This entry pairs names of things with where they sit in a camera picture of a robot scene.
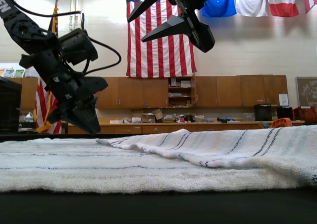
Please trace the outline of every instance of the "red container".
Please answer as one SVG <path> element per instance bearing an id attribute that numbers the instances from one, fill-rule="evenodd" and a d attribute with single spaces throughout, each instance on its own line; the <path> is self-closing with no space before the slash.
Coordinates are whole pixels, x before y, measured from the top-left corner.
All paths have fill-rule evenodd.
<path id="1" fill-rule="evenodd" d="M 298 107 L 293 110 L 294 120 L 317 121 L 317 114 L 314 107 Z"/>

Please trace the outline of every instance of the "striped towel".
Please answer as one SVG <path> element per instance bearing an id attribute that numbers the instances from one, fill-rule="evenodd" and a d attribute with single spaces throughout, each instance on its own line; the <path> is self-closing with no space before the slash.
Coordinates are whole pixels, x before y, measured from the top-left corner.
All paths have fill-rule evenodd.
<path id="1" fill-rule="evenodd" d="M 0 191 L 238 191 L 316 185 L 317 127 L 0 143 Z"/>

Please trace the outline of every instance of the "blue flag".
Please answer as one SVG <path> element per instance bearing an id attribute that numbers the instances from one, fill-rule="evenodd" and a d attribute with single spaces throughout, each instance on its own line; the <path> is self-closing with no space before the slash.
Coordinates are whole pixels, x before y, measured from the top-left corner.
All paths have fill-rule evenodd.
<path id="1" fill-rule="evenodd" d="M 205 17 L 230 17 L 236 13 L 234 0 L 208 0 L 203 7 Z"/>

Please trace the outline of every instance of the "japanese flag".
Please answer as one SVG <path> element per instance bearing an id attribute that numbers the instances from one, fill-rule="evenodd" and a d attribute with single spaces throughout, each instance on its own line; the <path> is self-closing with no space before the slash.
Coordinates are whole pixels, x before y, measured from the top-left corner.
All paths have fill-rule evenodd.
<path id="1" fill-rule="evenodd" d="M 265 0 L 237 0 L 237 14 L 249 17 L 267 16 Z"/>
<path id="2" fill-rule="evenodd" d="M 295 0 L 268 0 L 273 16 L 294 17 L 298 15 Z"/>

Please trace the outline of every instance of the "wooden countertop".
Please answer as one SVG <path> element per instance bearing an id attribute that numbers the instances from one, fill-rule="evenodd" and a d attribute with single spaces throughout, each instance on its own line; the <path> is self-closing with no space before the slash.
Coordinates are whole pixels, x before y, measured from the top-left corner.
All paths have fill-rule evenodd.
<path id="1" fill-rule="evenodd" d="M 124 123 L 124 124 L 110 124 L 108 122 L 103 121 L 103 117 L 99 118 L 100 126 L 184 126 L 184 125 L 228 125 L 228 124 L 244 124 L 244 125 L 252 125 L 259 124 L 259 121 L 239 121 L 239 122 L 192 122 L 192 123 Z M 265 121 L 267 124 L 272 124 L 273 121 Z M 293 124 L 304 124 L 304 121 L 292 121 Z"/>

